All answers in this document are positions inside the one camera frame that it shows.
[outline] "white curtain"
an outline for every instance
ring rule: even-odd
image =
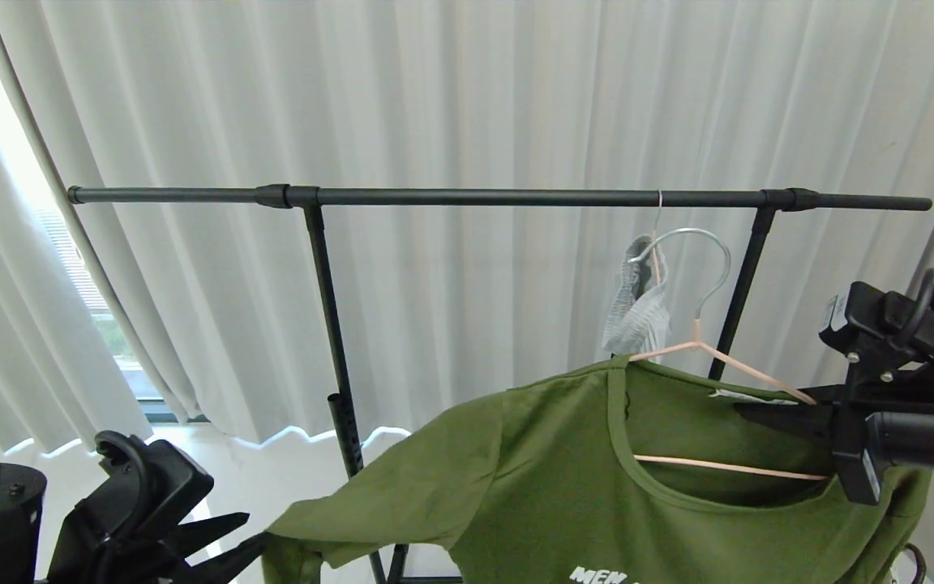
[[[67,184],[934,199],[934,2],[2,1],[0,33]],[[655,211],[325,215],[368,432],[603,359],[620,255]],[[179,414],[248,440],[330,426],[299,212],[88,204],[79,216]],[[712,230],[740,258],[750,219],[672,209],[659,230]],[[838,380],[840,358],[816,337],[824,303],[856,278],[904,290],[933,226],[934,211],[779,215],[733,354],[791,384]],[[666,253],[679,339],[722,260],[704,240]],[[705,306],[710,341],[729,297]],[[708,370],[696,354],[667,363]]]
[[[8,103],[0,88],[0,118],[2,107]],[[26,203],[25,191],[45,189],[45,180],[41,187],[25,180],[14,154],[11,144],[0,143],[0,448],[33,440],[48,452],[77,439],[92,447],[101,429],[149,436],[92,315]]]

